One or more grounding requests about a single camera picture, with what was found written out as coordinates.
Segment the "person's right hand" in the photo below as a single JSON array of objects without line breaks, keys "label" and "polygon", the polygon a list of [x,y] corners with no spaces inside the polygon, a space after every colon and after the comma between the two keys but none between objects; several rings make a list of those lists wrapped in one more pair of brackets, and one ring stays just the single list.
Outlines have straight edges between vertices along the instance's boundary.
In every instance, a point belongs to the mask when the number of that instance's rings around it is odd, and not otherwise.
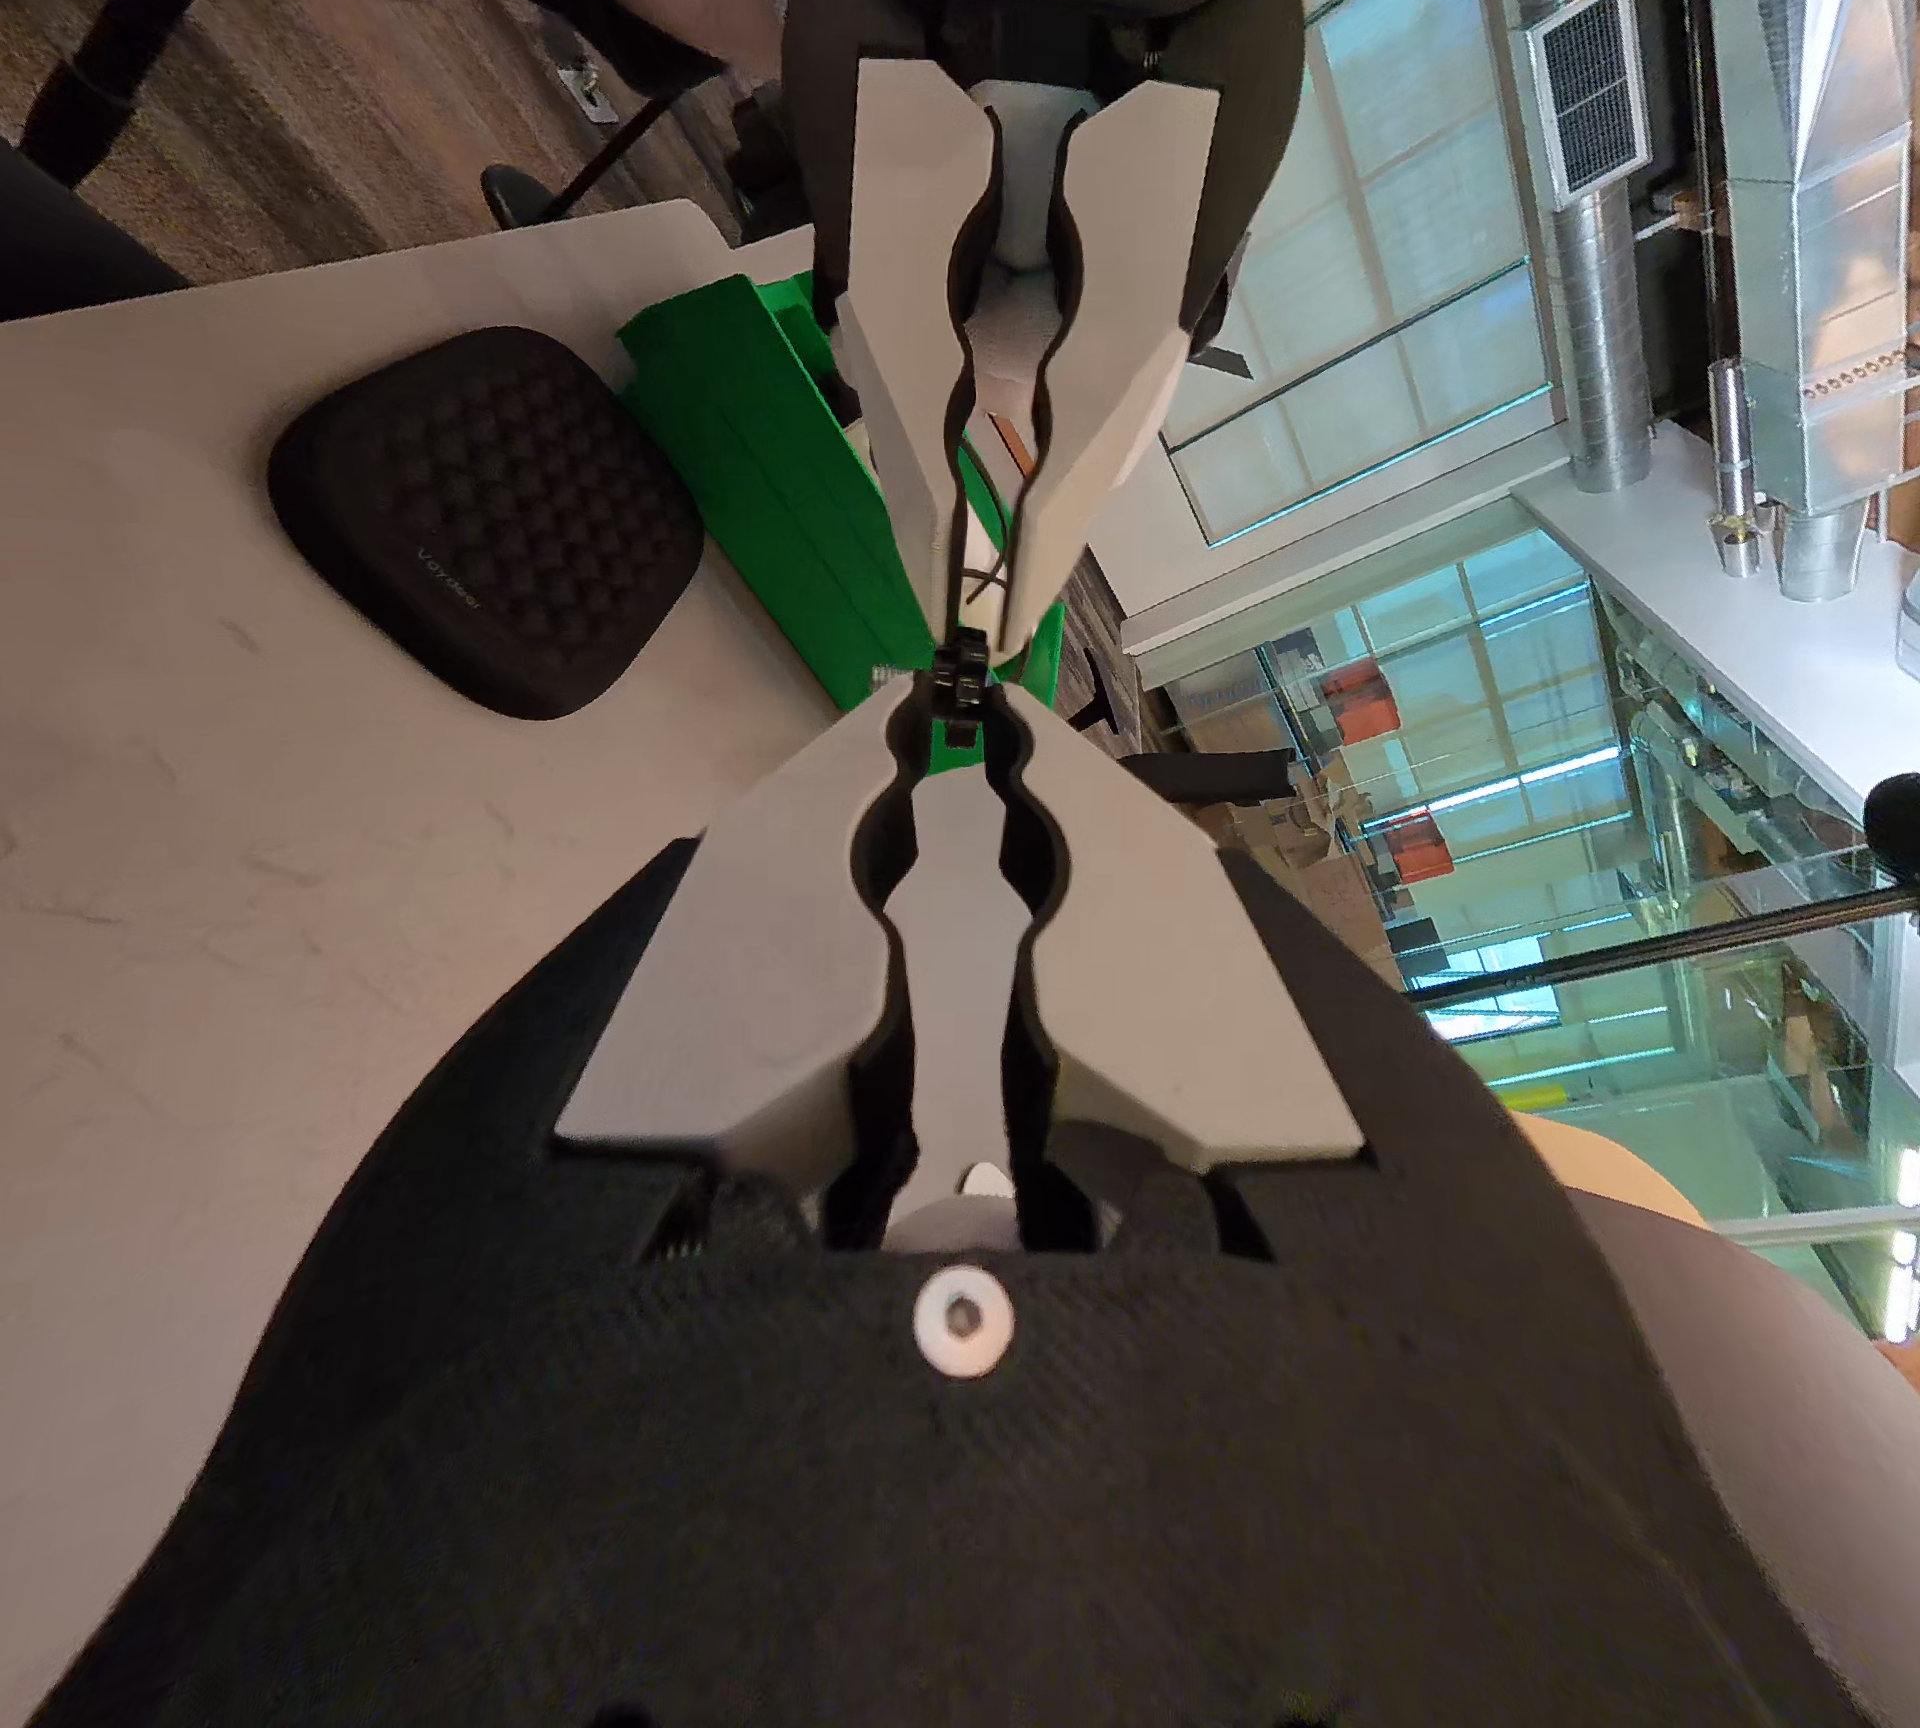
[{"label": "person's right hand", "polygon": [[947,1258],[1019,1252],[1017,1186],[998,1165],[970,1165],[953,1194],[896,1214],[881,1247],[891,1254]]}]

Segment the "person's left hand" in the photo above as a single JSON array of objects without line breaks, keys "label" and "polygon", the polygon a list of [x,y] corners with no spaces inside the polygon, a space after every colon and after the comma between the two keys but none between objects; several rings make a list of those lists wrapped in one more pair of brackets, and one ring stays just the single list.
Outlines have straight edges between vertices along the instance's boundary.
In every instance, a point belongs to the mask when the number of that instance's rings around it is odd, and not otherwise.
[{"label": "person's left hand", "polygon": [[972,105],[998,133],[1001,211],[993,258],[1012,277],[1051,269],[1048,219],[1061,153],[1077,123],[1095,116],[1100,101],[1084,89],[987,79],[972,84]]}]

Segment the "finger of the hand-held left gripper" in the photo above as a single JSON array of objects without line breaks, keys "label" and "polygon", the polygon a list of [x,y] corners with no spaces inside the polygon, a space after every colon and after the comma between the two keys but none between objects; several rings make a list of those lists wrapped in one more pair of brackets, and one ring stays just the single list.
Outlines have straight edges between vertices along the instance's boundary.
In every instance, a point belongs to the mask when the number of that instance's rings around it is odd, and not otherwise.
[{"label": "finger of the hand-held left gripper", "polygon": [[834,356],[932,632],[956,628],[964,578],[956,456],[975,370],[956,263],[996,208],[996,177],[995,121],[936,63],[861,60]]},{"label": "finger of the hand-held left gripper", "polygon": [[1077,289],[1037,370],[996,654],[1011,659],[1160,431],[1188,358],[1184,299],[1218,92],[1146,81],[1064,139],[1054,208]]}]

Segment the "slim silver spiral duct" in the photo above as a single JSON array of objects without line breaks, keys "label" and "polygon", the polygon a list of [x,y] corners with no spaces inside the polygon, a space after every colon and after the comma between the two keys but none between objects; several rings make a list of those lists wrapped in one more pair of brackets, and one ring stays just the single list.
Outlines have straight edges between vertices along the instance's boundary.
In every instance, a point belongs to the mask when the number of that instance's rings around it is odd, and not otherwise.
[{"label": "slim silver spiral duct", "polygon": [[[1525,30],[1572,0],[1514,0]],[[1612,495],[1652,467],[1655,423],[1643,349],[1626,186],[1608,183],[1551,215],[1549,285],[1561,318],[1561,366],[1578,493]]]}]

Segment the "black pole stand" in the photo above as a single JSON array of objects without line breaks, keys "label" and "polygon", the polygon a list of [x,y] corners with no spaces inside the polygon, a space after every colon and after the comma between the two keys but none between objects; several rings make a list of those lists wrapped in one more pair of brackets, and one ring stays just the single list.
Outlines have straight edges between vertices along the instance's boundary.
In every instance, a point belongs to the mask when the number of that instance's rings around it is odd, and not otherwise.
[{"label": "black pole stand", "polygon": [[1865,801],[1862,831],[1879,868],[1888,877],[1888,884],[1859,895],[1804,900],[1728,922],[1687,926],[1637,942],[1565,954],[1533,967],[1469,973],[1416,989],[1406,998],[1421,1012],[1445,1012],[1496,997],[1556,991],[1746,948],[1788,945],[1877,921],[1917,916],[1919,774],[1892,777],[1875,785]]}]

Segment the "black honeycomb pad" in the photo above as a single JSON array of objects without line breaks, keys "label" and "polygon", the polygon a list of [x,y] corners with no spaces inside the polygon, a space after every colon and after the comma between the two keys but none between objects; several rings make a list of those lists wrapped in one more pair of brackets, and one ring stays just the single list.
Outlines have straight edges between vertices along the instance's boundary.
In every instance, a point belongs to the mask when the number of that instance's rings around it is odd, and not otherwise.
[{"label": "black honeycomb pad", "polygon": [[589,363],[487,326],[316,401],[267,458],[292,548],[469,703],[553,723],[607,694],[692,587],[684,478]]}]

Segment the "green plastic bin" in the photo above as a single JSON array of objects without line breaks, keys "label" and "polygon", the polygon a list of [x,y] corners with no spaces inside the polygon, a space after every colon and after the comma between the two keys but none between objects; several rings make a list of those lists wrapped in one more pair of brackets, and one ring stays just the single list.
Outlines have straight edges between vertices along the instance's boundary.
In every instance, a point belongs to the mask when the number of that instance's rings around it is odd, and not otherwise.
[{"label": "green plastic bin", "polygon": [[711,538],[838,711],[874,670],[925,670],[935,634],[863,448],[822,395],[834,366],[811,275],[733,275],[619,332],[625,401],[684,477]]}]

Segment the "black knob screw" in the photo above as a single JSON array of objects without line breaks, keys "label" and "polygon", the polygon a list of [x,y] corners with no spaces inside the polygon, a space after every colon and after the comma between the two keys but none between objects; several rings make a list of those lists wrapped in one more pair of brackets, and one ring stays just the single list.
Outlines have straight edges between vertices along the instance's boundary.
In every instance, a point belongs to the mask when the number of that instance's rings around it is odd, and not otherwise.
[{"label": "black knob screw", "polygon": [[936,750],[970,763],[996,717],[996,677],[987,632],[963,624],[930,660],[928,713]]}]

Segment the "white duct vent grille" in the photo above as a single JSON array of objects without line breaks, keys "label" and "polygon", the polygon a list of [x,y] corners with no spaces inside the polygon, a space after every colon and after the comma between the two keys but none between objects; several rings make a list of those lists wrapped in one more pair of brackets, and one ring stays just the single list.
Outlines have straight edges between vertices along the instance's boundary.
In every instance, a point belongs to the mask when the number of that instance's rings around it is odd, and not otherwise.
[{"label": "white duct vent grille", "polygon": [[1652,160],[1637,0],[1570,0],[1525,32],[1551,204],[1566,213]]}]

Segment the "black office chair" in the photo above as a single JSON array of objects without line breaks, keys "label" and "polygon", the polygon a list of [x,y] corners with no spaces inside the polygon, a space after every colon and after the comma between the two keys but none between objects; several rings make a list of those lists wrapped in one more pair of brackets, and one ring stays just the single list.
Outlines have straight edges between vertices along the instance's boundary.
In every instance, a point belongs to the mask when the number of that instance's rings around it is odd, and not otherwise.
[{"label": "black office chair", "polygon": [[1154,797],[1194,808],[1258,807],[1293,795],[1298,732],[1258,660],[1212,665],[1167,686],[1169,747],[1116,759]]}]

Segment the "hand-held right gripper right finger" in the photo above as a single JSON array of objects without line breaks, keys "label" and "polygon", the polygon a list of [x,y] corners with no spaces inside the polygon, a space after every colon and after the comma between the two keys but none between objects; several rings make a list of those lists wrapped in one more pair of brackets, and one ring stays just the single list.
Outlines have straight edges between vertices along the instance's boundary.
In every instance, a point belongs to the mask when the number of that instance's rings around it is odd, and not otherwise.
[{"label": "hand-held right gripper right finger", "polygon": [[1002,1041],[1020,1247],[1093,1252],[1145,1178],[1348,1167],[1366,1140],[1212,838],[1020,686],[983,711],[1029,910]]}]

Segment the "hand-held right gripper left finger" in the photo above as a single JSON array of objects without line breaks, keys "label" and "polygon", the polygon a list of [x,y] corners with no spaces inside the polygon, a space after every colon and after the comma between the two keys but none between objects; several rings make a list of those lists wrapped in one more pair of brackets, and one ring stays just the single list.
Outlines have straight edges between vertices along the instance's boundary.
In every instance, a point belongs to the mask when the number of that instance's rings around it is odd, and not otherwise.
[{"label": "hand-held right gripper left finger", "polygon": [[891,900],[919,861],[923,685],[874,690],[703,835],[557,1138],[766,1178],[878,1247],[919,1165]]}]

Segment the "large silver spiral duct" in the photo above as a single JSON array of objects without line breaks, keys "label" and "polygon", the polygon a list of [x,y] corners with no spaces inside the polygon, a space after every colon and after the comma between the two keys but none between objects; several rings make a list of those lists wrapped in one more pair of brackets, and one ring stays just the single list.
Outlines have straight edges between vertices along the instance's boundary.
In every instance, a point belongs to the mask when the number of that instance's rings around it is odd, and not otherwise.
[{"label": "large silver spiral duct", "polygon": [[1742,397],[1782,594],[1846,597],[1909,477],[1917,0],[1711,0]]}]

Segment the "cardboard box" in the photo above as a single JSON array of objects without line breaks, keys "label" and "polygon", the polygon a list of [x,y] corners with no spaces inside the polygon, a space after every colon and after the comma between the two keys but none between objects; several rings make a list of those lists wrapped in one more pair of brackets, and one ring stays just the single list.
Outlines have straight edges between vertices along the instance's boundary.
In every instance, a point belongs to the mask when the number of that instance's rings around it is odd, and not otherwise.
[{"label": "cardboard box", "polygon": [[1343,825],[1360,823],[1360,797],[1350,780],[1309,777],[1285,797],[1218,805],[1215,838],[1248,852],[1260,870],[1325,925],[1393,991],[1404,973],[1389,941],[1371,865],[1343,843]]}]

